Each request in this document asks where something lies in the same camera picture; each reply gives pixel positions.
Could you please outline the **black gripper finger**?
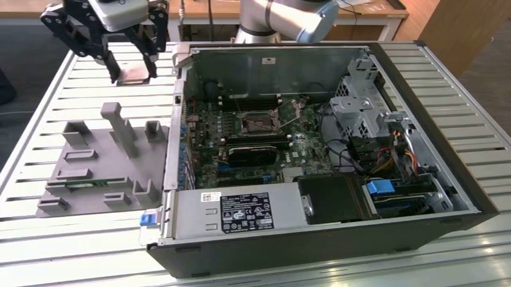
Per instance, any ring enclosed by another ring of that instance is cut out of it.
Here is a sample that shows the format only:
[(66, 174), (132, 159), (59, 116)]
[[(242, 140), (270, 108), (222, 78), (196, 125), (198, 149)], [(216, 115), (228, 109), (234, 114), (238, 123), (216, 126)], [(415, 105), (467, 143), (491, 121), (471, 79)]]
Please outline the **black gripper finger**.
[(107, 67), (111, 81), (116, 82), (120, 76), (120, 66), (108, 49), (108, 39), (104, 42), (91, 40), (88, 29), (66, 14), (63, 5), (48, 5), (40, 15), (40, 20), (78, 56), (91, 56), (99, 64)]
[(148, 78), (156, 78), (156, 61), (159, 53), (166, 52), (168, 34), (168, 3), (148, 2), (148, 20), (151, 25), (142, 23), (127, 29), (127, 37), (143, 54)]

